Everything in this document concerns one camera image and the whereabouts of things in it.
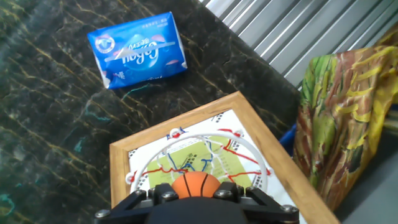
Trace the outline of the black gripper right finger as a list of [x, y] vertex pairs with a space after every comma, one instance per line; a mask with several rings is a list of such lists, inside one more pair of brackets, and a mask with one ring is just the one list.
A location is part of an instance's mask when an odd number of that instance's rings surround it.
[[257, 187], [244, 188], [232, 182], [223, 182], [212, 196], [217, 207], [233, 221], [244, 222], [298, 222], [299, 209], [293, 205], [281, 205]]

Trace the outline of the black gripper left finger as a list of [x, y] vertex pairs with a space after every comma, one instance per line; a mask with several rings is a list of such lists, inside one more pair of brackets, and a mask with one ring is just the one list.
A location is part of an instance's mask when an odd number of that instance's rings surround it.
[[155, 206], [178, 200], [179, 196], [167, 183], [154, 188], [135, 190], [112, 209], [98, 210], [95, 220], [145, 220]]

